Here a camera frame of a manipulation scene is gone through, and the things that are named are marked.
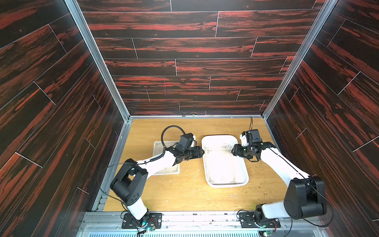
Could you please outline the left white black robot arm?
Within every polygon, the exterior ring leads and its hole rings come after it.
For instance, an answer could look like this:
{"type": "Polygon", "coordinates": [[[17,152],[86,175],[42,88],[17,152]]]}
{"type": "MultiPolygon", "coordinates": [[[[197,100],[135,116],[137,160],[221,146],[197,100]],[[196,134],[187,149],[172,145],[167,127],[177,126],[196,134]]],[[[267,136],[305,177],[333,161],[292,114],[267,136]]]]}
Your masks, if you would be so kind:
{"type": "Polygon", "coordinates": [[[177,165],[182,161],[202,158],[204,150],[200,146],[182,147],[175,144],[164,147],[162,154],[136,162],[127,160],[110,184],[110,189],[126,205],[129,213],[138,221],[148,216],[148,209],[142,201],[146,181],[157,172],[177,165]]]}

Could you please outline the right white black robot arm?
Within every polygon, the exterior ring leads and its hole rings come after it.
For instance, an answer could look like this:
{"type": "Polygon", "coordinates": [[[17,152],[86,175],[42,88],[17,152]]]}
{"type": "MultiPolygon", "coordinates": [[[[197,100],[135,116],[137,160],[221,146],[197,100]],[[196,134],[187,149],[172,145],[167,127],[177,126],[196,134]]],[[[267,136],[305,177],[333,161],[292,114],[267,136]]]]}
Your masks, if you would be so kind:
{"type": "Polygon", "coordinates": [[[283,201],[260,204],[254,211],[254,222],[263,227],[266,222],[278,218],[293,220],[322,216],[327,212],[325,183],[319,177],[296,167],[270,142],[258,142],[242,146],[235,144],[232,154],[237,157],[263,161],[269,165],[287,186],[283,201]]]}

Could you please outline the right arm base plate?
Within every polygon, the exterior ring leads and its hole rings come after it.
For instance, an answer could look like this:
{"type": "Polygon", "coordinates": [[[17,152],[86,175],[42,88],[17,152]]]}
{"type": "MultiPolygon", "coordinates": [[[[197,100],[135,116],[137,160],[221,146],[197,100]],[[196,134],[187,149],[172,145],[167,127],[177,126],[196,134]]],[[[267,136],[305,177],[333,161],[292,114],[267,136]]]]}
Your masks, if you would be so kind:
{"type": "Polygon", "coordinates": [[[278,229],[281,227],[279,219],[266,219],[263,216],[255,217],[255,213],[242,210],[236,214],[243,229],[262,229],[272,228],[278,229]]]}

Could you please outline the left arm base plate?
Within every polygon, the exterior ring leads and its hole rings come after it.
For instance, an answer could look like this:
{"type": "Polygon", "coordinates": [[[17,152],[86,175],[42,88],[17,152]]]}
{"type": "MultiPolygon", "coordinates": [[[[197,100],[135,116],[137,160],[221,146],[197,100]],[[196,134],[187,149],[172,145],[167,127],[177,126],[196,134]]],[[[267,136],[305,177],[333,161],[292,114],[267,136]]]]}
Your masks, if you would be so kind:
{"type": "Polygon", "coordinates": [[[161,226],[162,226],[162,213],[148,212],[140,220],[136,219],[130,213],[125,213],[121,228],[153,231],[155,229],[160,229],[161,226]]]}

